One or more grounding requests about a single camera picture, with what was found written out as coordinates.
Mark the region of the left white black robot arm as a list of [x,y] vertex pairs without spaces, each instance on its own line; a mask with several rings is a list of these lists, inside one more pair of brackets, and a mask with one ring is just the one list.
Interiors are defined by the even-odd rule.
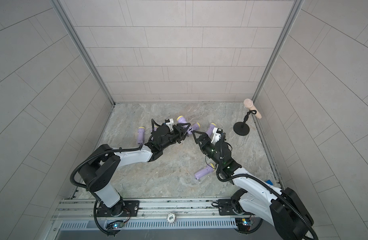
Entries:
[[179,144],[186,138],[190,126],[190,123],[174,124],[173,121],[167,120],[152,129],[147,143],[141,143],[136,148],[113,149],[103,144],[72,171],[70,182],[86,189],[108,208],[112,216],[117,217],[123,212],[125,204],[110,183],[115,171],[126,165],[157,160],[162,156],[164,149],[175,143]]

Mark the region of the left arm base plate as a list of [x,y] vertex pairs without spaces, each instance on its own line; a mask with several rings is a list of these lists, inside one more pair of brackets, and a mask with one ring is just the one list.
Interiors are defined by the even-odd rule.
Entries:
[[136,217],[140,201],[121,200],[111,208],[108,208],[103,202],[97,206],[97,217]]

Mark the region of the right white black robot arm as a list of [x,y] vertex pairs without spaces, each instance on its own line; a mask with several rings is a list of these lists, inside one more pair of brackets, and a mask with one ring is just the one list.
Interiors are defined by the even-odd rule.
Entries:
[[238,209],[254,214],[273,225],[284,240],[317,240],[313,218],[291,188],[282,190],[249,173],[232,158],[225,133],[212,143],[205,132],[194,131],[193,136],[203,154],[217,165],[216,176],[243,190],[238,197]]

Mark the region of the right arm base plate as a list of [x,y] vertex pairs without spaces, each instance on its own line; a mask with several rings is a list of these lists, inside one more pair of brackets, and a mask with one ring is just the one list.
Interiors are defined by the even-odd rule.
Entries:
[[233,203],[231,199],[219,199],[212,202],[212,206],[219,209],[221,216],[241,216],[252,215],[250,212],[245,212],[239,209],[236,203]]

